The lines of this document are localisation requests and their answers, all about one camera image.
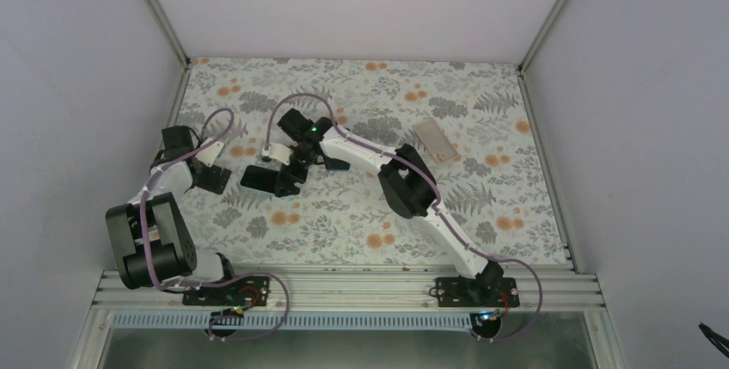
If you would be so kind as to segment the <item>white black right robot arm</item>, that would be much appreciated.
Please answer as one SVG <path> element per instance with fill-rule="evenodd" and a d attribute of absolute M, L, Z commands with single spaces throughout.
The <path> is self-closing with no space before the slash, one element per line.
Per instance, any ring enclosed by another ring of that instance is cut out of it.
<path fill-rule="evenodd" d="M 293 145 L 265 141 L 261 155 L 280 162 L 274 189 L 278 197 L 298 194 L 309 167 L 319 161 L 347 163 L 377 174 L 389 208 L 405 219 L 417 219 L 451 258 L 460 275 L 461 296 L 486 306 L 499 295 L 503 268 L 466 237 L 444 205 L 438 185 L 420 154 L 411 146 L 387 147 L 361 138 L 328 117 L 305 118 L 292 108 L 279 120 L 279 128 Z"/>

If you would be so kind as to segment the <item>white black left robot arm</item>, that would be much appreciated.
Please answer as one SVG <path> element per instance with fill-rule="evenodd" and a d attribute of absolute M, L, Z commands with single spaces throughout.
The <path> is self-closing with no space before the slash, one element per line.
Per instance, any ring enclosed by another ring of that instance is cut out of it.
<path fill-rule="evenodd" d="M 105 220 L 119 276 L 129 289 L 153 287 L 144 250 L 142 217 L 146 218 L 150 259 L 159 283 L 172 285 L 178 279 L 197 286 L 217 304 L 232 302 L 239 293 L 230 261 L 222 254 L 198 250 L 183 219 L 177 200 L 199 188 L 220 195 L 231 176 L 229 169 L 213 162 L 222 149 L 213 145 L 211 155 L 199 160 L 177 157 L 197 150 L 204 143 L 188 126 L 162 129 L 163 148 L 150 167 L 151 184 L 128 202 L 107 210 Z"/>

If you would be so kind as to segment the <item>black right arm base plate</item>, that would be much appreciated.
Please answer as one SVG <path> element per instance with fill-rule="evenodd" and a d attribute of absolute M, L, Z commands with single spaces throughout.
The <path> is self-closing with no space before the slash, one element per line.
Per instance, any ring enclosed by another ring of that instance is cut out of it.
<path fill-rule="evenodd" d="M 428 295 L 438 301 L 440 308 L 516 308 L 521 304 L 513 278 L 501 278 L 487 285 L 463 277 L 440 277 L 435 279 Z"/>

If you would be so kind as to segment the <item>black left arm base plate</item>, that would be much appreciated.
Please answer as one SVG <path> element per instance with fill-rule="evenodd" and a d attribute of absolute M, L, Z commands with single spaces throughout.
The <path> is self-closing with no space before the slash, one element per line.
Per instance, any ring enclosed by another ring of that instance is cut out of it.
<path fill-rule="evenodd" d="M 192 289 L 184 292 L 182 304 L 224 308 L 266 306 L 270 282 L 269 277 L 254 275 L 223 287 Z"/>

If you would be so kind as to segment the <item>blue-cased black phone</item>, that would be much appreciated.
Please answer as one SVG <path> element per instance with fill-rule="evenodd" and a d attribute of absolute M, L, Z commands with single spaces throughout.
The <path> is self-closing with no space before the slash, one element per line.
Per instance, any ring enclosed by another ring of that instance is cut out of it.
<path fill-rule="evenodd" d="M 278 170 L 249 165 L 243 171 L 242 177 L 238 184 L 242 188 L 247 188 L 266 194 L 275 194 L 278 178 Z"/>

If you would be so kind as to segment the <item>beige phone case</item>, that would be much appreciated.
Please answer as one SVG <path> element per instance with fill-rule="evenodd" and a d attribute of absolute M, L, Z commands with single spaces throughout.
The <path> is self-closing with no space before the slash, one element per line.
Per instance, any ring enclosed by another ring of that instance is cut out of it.
<path fill-rule="evenodd" d="M 456 147 L 435 119 L 428 118 L 416 123 L 414 132 L 436 163 L 448 163 L 458 157 Z"/>

